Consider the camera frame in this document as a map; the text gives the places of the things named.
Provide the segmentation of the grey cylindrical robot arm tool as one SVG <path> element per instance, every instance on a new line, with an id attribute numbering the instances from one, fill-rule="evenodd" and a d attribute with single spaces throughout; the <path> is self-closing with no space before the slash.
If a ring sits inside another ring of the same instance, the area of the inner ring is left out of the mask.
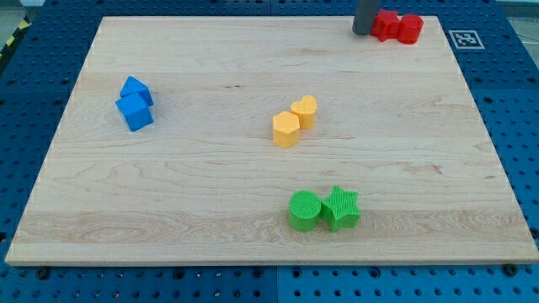
<path id="1" fill-rule="evenodd" d="M 379 0 L 359 0 L 355 10 L 352 31 L 356 35 L 368 35 L 374 24 Z"/>

